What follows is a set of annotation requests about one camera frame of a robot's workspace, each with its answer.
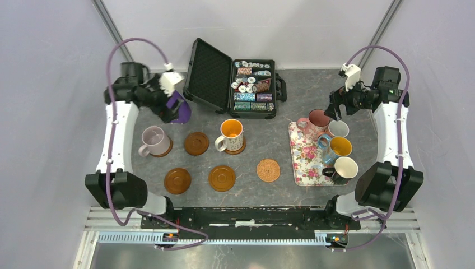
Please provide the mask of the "white ceramic mug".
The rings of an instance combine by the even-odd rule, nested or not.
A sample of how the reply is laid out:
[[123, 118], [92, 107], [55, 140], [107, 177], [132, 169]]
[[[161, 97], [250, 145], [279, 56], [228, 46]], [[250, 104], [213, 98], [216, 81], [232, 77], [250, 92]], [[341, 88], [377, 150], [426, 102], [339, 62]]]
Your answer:
[[331, 137], [347, 137], [350, 129], [344, 121], [333, 120], [329, 123], [327, 131]]

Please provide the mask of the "lavender ceramic mug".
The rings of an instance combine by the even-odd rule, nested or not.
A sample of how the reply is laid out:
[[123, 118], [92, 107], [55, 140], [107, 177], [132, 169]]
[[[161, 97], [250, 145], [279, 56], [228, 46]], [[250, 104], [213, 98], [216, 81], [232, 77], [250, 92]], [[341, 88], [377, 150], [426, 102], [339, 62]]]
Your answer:
[[146, 157], [150, 155], [148, 147], [159, 143], [163, 139], [169, 138], [169, 136], [164, 132], [164, 130], [158, 126], [150, 126], [146, 128], [141, 136], [143, 145], [138, 149], [138, 154], [141, 157]]

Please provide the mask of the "pink ceramic mug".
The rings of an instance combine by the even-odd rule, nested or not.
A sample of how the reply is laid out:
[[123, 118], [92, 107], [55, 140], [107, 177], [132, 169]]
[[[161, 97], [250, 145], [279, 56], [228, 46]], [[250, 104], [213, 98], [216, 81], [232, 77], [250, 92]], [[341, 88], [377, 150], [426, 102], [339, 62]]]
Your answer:
[[330, 121], [331, 118], [324, 114], [324, 110], [314, 109], [309, 113], [308, 117], [298, 119], [296, 126], [305, 138], [316, 141], [325, 133]]

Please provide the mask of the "brown wooden coaster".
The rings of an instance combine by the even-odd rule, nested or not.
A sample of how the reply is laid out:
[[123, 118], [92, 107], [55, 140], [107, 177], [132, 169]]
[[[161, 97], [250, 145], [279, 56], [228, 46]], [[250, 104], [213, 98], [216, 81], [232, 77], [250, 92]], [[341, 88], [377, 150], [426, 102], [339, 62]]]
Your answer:
[[198, 156], [207, 151], [209, 147], [209, 138], [202, 132], [189, 134], [184, 140], [185, 151], [193, 156]]
[[171, 194], [182, 194], [189, 189], [191, 181], [192, 177], [186, 169], [175, 168], [165, 175], [164, 187]]
[[159, 143], [148, 147], [150, 155], [153, 157], [164, 157], [171, 152], [173, 141], [170, 138], [163, 139]]
[[238, 149], [236, 151], [230, 151], [228, 149], [225, 149], [224, 152], [229, 154], [229, 155], [237, 155], [237, 154], [243, 152], [245, 150], [245, 148], [246, 148], [246, 139], [244, 138], [243, 139], [243, 145], [241, 146], [240, 149]]
[[227, 165], [214, 167], [208, 176], [208, 181], [214, 190], [218, 192], [229, 191], [236, 182], [235, 171]]

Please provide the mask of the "blue mug yellow inside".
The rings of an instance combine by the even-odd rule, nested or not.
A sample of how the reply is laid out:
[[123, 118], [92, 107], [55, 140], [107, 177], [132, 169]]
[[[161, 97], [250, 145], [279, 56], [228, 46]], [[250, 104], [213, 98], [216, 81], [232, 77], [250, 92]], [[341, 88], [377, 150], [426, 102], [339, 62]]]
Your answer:
[[327, 165], [333, 165], [338, 158], [350, 155], [353, 150], [350, 141], [341, 136], [330, 137], [323, 134], [319, 136], [317, 143], [322, 150], [322, 162]]

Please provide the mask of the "floral mug orange inside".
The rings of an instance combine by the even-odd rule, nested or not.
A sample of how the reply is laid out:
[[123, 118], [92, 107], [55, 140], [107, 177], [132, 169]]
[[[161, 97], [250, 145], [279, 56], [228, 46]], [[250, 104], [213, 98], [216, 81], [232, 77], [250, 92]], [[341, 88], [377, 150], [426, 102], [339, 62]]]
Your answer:
[[215, 148], [218, 152], [225, 149], [236, 151], [243, 145], [243, 125], [237, 119], [227, 119], [220, 126], [221, 135], [215, 140]]

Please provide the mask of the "woven rattan round coaster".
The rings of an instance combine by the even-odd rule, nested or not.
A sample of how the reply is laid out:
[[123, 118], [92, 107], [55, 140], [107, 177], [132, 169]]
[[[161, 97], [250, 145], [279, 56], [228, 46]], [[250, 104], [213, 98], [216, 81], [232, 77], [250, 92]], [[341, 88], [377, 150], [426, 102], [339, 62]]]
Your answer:
[[270, 183], [277, 180], [281, 175], [281, 169], [273, 159], [261, 160], [256, 167], [257, 176], [264, 182]]

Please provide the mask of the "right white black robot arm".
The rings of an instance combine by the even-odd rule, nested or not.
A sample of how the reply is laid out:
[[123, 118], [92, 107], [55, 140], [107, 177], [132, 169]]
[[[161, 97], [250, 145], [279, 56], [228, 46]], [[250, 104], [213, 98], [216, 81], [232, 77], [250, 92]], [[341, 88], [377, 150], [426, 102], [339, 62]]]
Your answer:
[[338, 196], [335, 207], [326, 210], [327, 227], [337, 229], [346, 217], [361, 221], [372, 217], [388, 219], [408, 205], [423, 183], [423, 172], [414, 168], [408, 149], [407, 116], [410, 105], [408, 86], [399, 89], [401, 73], [394, 67], [378, 67], [373, 82], [366, 87], [361, 68], [345, 63], [339, 72], [344, 85], [332, 91], [324, 114], [332, 120], [342, 118], [341, 106], [347, 115], [360, 110], [373, 113], [378, 135], [375, 164], [357, 181], [355, 191]]

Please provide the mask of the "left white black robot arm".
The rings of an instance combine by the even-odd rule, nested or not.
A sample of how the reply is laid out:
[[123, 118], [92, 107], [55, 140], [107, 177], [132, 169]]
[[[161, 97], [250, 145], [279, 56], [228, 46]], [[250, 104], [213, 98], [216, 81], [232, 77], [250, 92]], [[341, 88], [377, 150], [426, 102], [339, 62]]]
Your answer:
[[158, 209], [154, 220], [162, 228], [176, 221], [166, 198], [150, 194], [132, 169], [134, 127], [141, 108], [152, 111], [163, 123], [186, 124], [191, 118], [188, 103], [176, 90], [184, 77], [170, 62], [164, 66], [163, 73], [151, 74], [144, 64], [123, 62], [121, 76], [112, 80], [110, 64], [106, 65], [104, 145], [95, 172], [85, 177], [85, 186], [120, 226], [126, 226], [132, 213], [146, 205]]

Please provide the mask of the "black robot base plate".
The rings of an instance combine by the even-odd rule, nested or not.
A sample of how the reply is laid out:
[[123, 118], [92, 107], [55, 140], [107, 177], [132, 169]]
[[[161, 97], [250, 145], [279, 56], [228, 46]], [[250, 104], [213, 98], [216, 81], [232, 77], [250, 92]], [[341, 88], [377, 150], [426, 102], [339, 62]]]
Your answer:
[[333, 209], [319, 207], [181, 207], [165, 215], [179, 224], [179, 239], [200, 239], [194, 230], [210, 239], [311, 239], [316, 230], [359, 230], [361, 225]]

